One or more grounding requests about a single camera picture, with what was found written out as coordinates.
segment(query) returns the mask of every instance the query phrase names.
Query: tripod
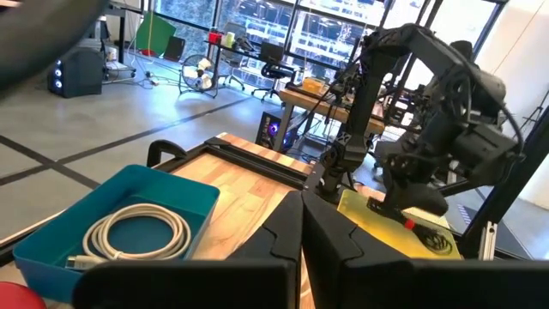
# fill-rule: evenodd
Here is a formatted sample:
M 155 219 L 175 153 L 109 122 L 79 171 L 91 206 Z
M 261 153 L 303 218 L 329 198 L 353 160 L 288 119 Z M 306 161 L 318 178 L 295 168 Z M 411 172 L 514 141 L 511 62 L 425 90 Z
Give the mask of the tripod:
M 547 90 L 546 95 L 543 97 L 543 100 L 541 101 L 541 103 L 537 107 L 535 107 L 534 111 L 530 114 L 530 116 L 523 117 L 525 120 L 524 120 L 524 124 L 521 125 L 521 129 L 520 129 L 521 133 L 522 133 L 522 130 L 529 123 L 536 124 L 538 122 L 538 120 L 540 120 L 541 112 L 543 112 L 543 104 L 545 103 L 548 95 L 549 95 L 549 90 Z

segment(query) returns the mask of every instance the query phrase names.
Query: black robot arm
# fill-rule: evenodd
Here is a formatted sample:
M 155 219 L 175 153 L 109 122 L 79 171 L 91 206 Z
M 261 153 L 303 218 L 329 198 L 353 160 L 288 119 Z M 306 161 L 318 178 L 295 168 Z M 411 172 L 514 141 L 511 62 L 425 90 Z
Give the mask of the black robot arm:
M 347 126 L 321 156 L 325 170 L 319 193 L 323 198 L 336 201 L 342 176 L 362 164 L 367 152 L 364 135 L 383 78 L 410 52 L 438 79 L 437 92 L 431 97 L 437 111 L 409 152 L 390 155 L 380 162 L 388 187 L 385 207 L 416 206 L 443 215 L 448 205 L 427 183 L 451 160 L 463 165 L 463 176 L 474 185 L 494 185 L 504 179 L 520 154 L 522 137 L 519 132 L 517 146 L 489 125 L 502 110 L 515 124 L 504 109 L 505 88 L 497 77 L 470 64 L 429 29 L 414 24 L 373 33 L 365 42 L 359 58 L 359 86 Z M 473 114 L 487 121 L 473 121 Z

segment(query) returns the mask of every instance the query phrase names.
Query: red button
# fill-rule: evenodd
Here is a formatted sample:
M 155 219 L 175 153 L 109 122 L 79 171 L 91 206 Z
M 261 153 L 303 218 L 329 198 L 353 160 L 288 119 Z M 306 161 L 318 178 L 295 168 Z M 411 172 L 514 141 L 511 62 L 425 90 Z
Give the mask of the red button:
M 33 290 L 13 282 L 0 282 L 0 308 L 46 309 L 42 298 Z

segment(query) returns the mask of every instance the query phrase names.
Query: office chair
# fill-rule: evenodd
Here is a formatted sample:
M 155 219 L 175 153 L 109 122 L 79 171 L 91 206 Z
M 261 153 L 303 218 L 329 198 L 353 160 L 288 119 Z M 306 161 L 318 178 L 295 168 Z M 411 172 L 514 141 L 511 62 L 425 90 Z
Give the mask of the office chair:
M 258 88 L 258 89 L 255 89 L 254 91 L 251 92 L 251 95 L 254 95 L 254 93 L 256 91 L 265 91 L 265 95 L 261 98 L 261 102 L 263 102 L 265 100 L 265 97 L 269 94 L 270 94 L 270 96 L 269 96 L 270 98 L 273 97 L 273 94 L 276 94 L 276 96 L 278 96 L 280 98 L 280 96 L 278 94 L 278 90 L 275 90 L 276 81 L 280 80 L 284 77 L 292 77 L 292 72 L 289 71 L 289 70 L 283 70 L 283 69 L 276 68 L 276 65 L 274 65 L 274 64 L 265 64 L 261 68 L 261 75 L 263 77 L 274 79 L 273 80 L 273 86 L 271 88 Z
M 233 23 L 228 22 L 225 24 L 225 27 L 223 28 L 224 33 L 232 32 L 234 33 L 234 37 L 242 38 L 246 35 L 246 27 Z M 231 67 L 231 71 L 229 74 L 220 75 L 219 78 L 223 77 L 225 80 L 223 81 L 223 86 L 226 86 L 227 83 L 231 84 L 232 81 L 235 81 L 237 84 L 240 84 L 240 87 L 242 88 L 242 91 L 244 91 L 244 82 L 240 81 L 233 73 L 235 69 L 240 69 L 245 64 L 243 64 L 244 56 L 237 54 L 232 51 L 228 51 L 226 49 L 221 50 L 221 61 L 229 64 Z

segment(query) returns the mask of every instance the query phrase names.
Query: cable connector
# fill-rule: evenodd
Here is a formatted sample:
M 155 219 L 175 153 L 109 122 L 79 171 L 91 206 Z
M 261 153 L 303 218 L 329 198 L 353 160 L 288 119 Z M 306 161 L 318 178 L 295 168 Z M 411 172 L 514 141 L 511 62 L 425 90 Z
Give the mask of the cable connector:
M 67 257 L 65 268 L 68 270 L 89 270 L 104 262 L 106 262 L 106 259 L 101 257 L 72 256 Z

